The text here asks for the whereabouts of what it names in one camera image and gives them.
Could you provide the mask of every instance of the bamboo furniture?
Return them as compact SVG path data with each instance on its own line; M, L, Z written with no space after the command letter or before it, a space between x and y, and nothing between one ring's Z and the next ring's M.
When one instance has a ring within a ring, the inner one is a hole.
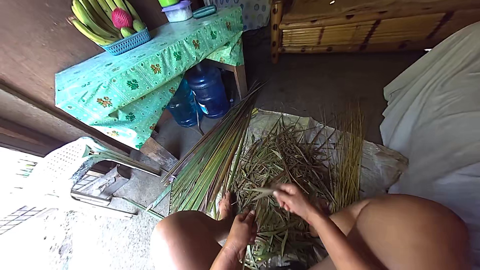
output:
M278 62L280 53L432 48L480 20L478 0L344 2L339 8L329 8L335 1L296 0L291 6L274 1L270 16L272 62ZM311 11L315 8L322 11Z

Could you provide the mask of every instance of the plastic container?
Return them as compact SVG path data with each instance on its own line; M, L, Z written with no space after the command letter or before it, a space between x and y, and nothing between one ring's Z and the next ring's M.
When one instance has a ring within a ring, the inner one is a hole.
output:
M188 86L187 80L182 79L179 88L167 104L167 110L181 126L194 126L198 120L202 120L203 113L193 97L193 92Z
M189 0L180 1L178 4L163 8L162 12L171 23L186 21L192 17L191 3Z
M230 104L218 68L199 63L185 77L206 117L219 118L228 112Z
M121 55L122 53L130 51L151 39L148 29L145 28L129 37L119 39L112 44L101 47L112 55Z
M160 6L162 6L162 8L165 8L167 6L177 4L179 0L158 0L158 2L160 2Z
M216 13L216 6L215 5L209 5L206 7L199 8L192 12L192 15L195 19L200 19L206 16L210 16L212 14Z

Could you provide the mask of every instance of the blue water jug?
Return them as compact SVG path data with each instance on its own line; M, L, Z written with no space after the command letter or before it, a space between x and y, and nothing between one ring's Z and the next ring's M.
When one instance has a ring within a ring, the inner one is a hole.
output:
M200 106L193 97L193 92L188 86L187 80L182 79L179 88L173 95L170 102L167 104L168 111L173 115L173 118L181 126L193 126L197 124L198 119L201 120L203 113Z
M218 68L199 63L185 77L206 117L219 118L228 112L230 104Z

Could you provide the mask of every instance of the blue plastic basket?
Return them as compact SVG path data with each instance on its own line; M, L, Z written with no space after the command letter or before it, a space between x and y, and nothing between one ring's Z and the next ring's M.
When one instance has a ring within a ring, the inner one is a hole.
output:
M110 45L101 47L112 55L120 55L126 51L142 45L143 43L148 42L151 39L152 38L148 33L148 29L145 28L129 37L122 38L113 42Z

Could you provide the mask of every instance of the concrete floor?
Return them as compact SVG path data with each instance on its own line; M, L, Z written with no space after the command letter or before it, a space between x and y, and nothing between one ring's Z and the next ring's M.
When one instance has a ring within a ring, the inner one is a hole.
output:
M284 54L273 65L267 30L247 32L243 41L249 85L255 80L268 80L257 99L258 108L320 120L324 113L327 117L339 115L347 103L359 101L368 124L366 139L375 143L381 143L379 124L386 107L383 87L423 55L423 52ZM215 123L216 120L204 118L204 132ZM160 126L156 139L181 158L200 137L195 130L180 127L170 119ZM154 166L149 158L142 160ZM147 205L164 188L158 177L135 171L115 195ZM156 210L167 202L168 198L164 199ZM134 211L123 201L117 200L113 205ZM156 220L145 213L124 221L59 210L23 228L23 232L35 229L35 234L19 233L17 238L9 237L9 242L1 236L2 257L17 262L15 269L150 270L153 265L149 238L155 224Z

